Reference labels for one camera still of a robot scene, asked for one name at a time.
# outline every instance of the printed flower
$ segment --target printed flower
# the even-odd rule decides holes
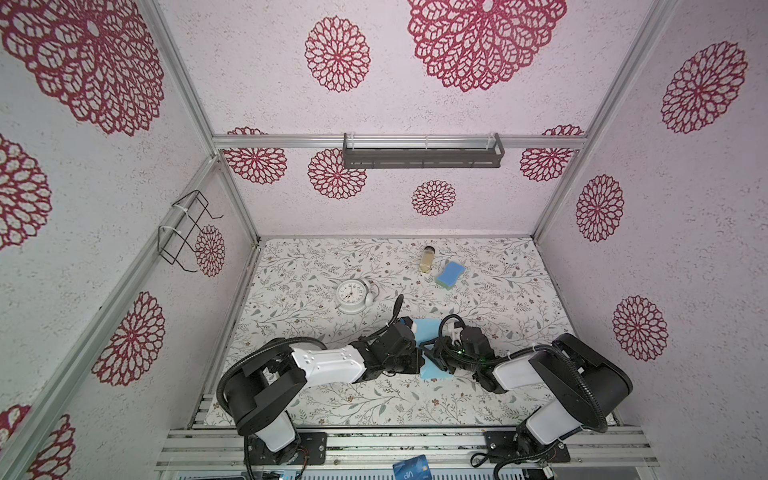
[[[310,160],[310,182],[315,190],[328,198],[354,197],[366,184],[365,170],[344,168],[342,151],[338,148],[317,152]]]
[[[160,116],[164,73],[132,0],[3,0],[0,30],[5,50],[79,121],[132,136]]]
[[[427,74],[446,87],[488,90],[552,39],[565,0],[408,0],[408,31]]]
[[[599,242],[613,234],[624,214],[623,195],[619,183],[608,175],[587,183],[576,203],[576,224],[584,238]]]
[[[653,360],[667,348],[667,322],[647,298],[630,296],[616,305],[614,334],[621,348],[638,360]]]
[[[36,236],[50,212],[51,189],[38,162],[0,134],[0,250]]]
[[[339,17],[325,17],[315,24],[306,46],[306,65],[312,76],[331,91],[349,91],[368,73],[371,63],[366,37],[357,25]]]
[[[411,205],[421,215],[433,217],[443,214],[453,206],[456,190],[442,180],[430,180],[419,185],[411,197]]]
[[[558,125],[546,130],[544,135],[581,135],[584,131],[574,125]],[[560,177],[563,169],[573,156],[569,148],[529,148],[523,151],[520,171],[537,182]]]
[[[258,128],[242,127],[230,135],[266,135]],[[286,156],[282,148],[228,148],[224,158],[232,171],[255,184],[271,184],[286,174]]]
[[[163,308],[149,292],[141,292],[91,372],[102,383],[127,386],[152,366],[164,336]]]
[[[10,409],[0,413],[0,452],[5,443],[11,438],[16,427],[29,412],[29,405],[14,405]]]
[[[29,466],[26,480],[62,480],[70,471],[75,446],[74,427],[69,420],[69,415],[58,420],[58,427],[48,436],[43,449]]]
[[[661,119],[684,134],[711,124],[739,96],[747,63],[738,44],[722,41],[696,52],[667,86]]]
[[[224,238],[219,229],[206,225],[194,244],[197,265],[206,276],[216,276],[224,266]]]

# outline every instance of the floral tablecloth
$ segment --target floral tablecloth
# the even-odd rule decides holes
[[[425,245],[436,250],[430,274],[419,272]],[[451,290],[435,284],[444,265],[466,267]],[[364,277],[379,295],[369,309],[335,309],[339,282]],[[276,336],[314,336],[343,346],[385,323],[395,298],[401,315],[459,314],[480,326],[498,355],[549,342],[571,324],[530,239],[273,239],[263,251],[227,352],[225,368]],[[288,408],[297,425],[516,425],[551,398],[543,385],[494,395],[468,372],[425,381],[380,376],[354,385],[304,389]],[[206,425],[232,425],[214,402]]]

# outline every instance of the clock face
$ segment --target clock face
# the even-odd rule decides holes
[[[357,281],[346,282],[339,285],[337,295],[342,303],[360,303],[366,299],[366,288]]]

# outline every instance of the bottle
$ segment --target bottle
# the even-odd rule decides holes
[[[422,261],[419,262],[419,271],[421,273],[429,273],[432,269],[432,261],[435,259],[435,248],[424,247],[422,252]]]

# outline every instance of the white alarm clock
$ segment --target white alarm clock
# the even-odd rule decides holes
[[[360,313],[373,304],[374,297],[365,280],[344,280],[336,289],[336,303],[341,313]]]

